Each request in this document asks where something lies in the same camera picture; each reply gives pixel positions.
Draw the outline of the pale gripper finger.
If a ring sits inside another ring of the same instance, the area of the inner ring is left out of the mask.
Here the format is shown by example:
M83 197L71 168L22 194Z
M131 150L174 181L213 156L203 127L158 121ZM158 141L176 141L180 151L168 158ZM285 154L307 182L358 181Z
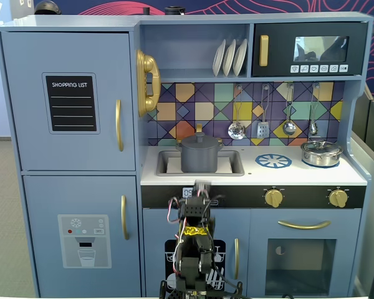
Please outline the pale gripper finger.
M211 183L209 181L196 180L194 182L194 190L197 196L208 196Z

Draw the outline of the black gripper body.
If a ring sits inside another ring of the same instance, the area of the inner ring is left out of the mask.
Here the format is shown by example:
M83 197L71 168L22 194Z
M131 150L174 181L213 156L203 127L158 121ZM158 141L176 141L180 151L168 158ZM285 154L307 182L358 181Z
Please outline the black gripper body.
M188 225L208 225L211 200L203 196L191 197L185 202L185 217Z

